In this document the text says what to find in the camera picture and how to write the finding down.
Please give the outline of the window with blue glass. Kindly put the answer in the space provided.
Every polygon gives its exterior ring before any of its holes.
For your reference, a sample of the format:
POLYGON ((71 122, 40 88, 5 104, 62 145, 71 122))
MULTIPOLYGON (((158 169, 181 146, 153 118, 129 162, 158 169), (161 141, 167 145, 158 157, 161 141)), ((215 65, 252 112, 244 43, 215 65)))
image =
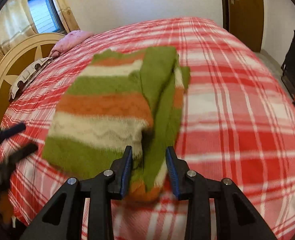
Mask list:
POLYGON ((28 0, 28 5, 37 33, 65 32, 53 0, 28 0))

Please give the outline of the pink pillow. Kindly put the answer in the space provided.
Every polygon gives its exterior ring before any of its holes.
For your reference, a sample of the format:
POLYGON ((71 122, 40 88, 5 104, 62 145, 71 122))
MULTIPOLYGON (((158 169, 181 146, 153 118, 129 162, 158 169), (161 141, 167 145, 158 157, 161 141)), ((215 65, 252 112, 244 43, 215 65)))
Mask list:
POLYGON ((59 40, 52 48, 49 57, 59 57, 69 50, 73 49, 75 46, 81 44, 86 39, 93 36, 94 33, 83 30, 74 30, 68 33, 64 38, 59 40))

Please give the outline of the beige patterned curtain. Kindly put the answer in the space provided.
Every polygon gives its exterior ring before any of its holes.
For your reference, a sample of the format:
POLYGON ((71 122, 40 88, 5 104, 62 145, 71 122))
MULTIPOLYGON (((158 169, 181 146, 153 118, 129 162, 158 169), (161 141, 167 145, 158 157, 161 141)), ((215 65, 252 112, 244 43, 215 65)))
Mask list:
MULTIPOLYGON (((63 31, 79 30, 65 0, 53 0, 54 11, 63 24, 63 31)), ((8 0, 0 10, 0 61, 6 53, 27 37, 39 33, 28 7, 28 0, 8 0)))

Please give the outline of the green orange white striped sweater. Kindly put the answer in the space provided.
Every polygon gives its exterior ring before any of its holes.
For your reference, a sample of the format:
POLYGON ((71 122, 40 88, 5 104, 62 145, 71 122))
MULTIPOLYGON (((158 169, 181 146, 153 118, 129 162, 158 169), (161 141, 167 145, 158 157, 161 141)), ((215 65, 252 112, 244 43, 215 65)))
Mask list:
POLYGON ((165 150, 179 135, 190 68, 174 47, 128 54, 95 54, 56 105, 42 157, 63 172, 88 179, 132 148, 128 198, 159 198, 165 150))

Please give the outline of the white patterned cloth at headboard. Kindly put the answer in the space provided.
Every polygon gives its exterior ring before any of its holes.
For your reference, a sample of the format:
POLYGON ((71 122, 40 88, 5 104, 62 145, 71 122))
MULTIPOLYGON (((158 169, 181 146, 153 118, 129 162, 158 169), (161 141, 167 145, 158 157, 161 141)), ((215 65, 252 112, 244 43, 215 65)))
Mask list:
POLYGON ((29 85, 35 80, 35 78, 41 74, 41 72, 52 61, 52 57, 45 57, 29 64, 14 80, 9 90, 9 102, 12 102, 21 96, 23 92, 29 87, 29 85))

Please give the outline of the brown wooden door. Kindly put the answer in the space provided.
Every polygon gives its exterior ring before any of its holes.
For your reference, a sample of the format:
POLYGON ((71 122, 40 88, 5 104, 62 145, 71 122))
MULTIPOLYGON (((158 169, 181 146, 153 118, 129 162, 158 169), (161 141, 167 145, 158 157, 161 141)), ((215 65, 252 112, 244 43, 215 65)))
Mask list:
POLYGON ((223 27, 249 49, 259 52, 264 28, 263 0, 222 0, 223 27))

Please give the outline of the red white plaid bedspread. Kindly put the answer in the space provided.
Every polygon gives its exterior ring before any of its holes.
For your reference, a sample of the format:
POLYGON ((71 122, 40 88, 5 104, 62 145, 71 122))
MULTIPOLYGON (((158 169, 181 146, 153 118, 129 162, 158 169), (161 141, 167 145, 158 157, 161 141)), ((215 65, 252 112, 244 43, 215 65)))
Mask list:
POLYGON ((295 107, 269 69, 214 21, 183 17, 119 27, 54 61, 6 111, 26 124, 0 157, 30 140, 43 147, 56 103, 94 54, 174 46, 191 79, 176 153, 203 176, 231 178, 278 239, 295 234, 295 107))

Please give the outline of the beige round wooden headboard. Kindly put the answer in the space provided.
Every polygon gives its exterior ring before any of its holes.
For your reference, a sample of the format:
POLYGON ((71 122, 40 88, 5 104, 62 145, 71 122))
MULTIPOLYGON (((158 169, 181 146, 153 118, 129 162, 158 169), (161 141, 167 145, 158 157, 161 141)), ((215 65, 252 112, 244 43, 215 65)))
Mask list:
POLYGON ((63 34, 44 33, 28 37, 17 44, 0 61, 0 123, 10 104, 9 92, 16 78, 34 61, 47 57, 63 34))

